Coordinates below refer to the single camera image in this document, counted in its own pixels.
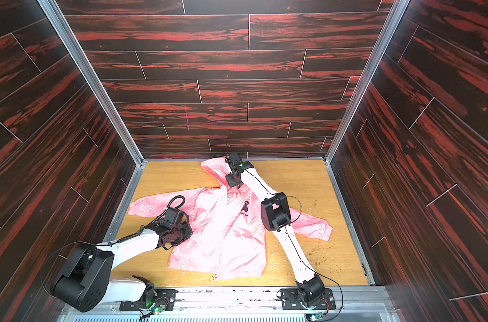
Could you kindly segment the pink hooded jacket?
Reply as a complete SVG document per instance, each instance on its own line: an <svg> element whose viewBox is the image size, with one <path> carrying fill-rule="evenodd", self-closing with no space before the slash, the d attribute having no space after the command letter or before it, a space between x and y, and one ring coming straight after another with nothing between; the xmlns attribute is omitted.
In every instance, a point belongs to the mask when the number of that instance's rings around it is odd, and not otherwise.
<svg viewBox="0 0 488 322"><path fill-rule="evenodd" d="M261 201L246 185L229 186L223 157L200 166L220 186L179 192L193 234L173 248L168 267L214 273L220 280L261 276L267 266Z"/></svg>

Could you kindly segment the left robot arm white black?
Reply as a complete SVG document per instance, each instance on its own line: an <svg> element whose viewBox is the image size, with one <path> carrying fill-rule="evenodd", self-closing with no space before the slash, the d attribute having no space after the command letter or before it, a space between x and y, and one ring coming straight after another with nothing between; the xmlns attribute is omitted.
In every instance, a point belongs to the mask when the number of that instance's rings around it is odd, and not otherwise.
<svg viewBox="0 0 488 322"><path fill-rule="evenodd" d="M49 293L82 313L113 302L148 309L156 300L155 285L141 276L114 279L112 270L140 254L178 246L192 234L189 216L169 207L129 236L103 244L82 242L69 255Z"/></svg>

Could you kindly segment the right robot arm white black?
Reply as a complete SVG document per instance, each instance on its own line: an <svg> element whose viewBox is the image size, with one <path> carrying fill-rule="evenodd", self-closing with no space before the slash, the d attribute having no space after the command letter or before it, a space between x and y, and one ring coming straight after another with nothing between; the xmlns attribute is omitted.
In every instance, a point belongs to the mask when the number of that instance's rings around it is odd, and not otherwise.
<svg viewBox="0 0 488 322"><path fill-rule="evenodd" d="M232 152L225 158L229 168L226 181L231 187L246 185L261 203L261 221L280 242L294 271L298 298L305 307L319 304L325 292L324 283L309 264L292 227L291 211L285 193L273 190L249 161Z"/></svg>

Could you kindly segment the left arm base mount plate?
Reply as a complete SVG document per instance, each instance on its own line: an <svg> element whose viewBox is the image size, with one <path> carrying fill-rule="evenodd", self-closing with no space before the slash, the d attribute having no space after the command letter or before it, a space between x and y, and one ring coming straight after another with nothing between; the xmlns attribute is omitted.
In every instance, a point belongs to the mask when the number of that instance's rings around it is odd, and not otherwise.
<svg viewBox="0 0 488 322"><path fill-rule="evenodd" d="M177 290L173 288L155 288L147 291L143 297L135 302L121 302L119 310L122 312L138 312L159 314L164 311L172 311L175 304Z"/></svg>

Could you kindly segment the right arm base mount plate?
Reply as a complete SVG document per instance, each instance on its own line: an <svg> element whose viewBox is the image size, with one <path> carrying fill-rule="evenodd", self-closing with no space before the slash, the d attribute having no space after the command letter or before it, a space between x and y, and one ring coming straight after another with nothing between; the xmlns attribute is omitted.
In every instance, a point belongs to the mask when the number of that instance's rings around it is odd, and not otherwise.
<svg viewBox="0 0 488 322"><path fill-rule="evenodd" d="M305 295L299 288L281 288L276 293L284 311L325 310L337 308L332 290L325 288L321 294Z"/></svg>

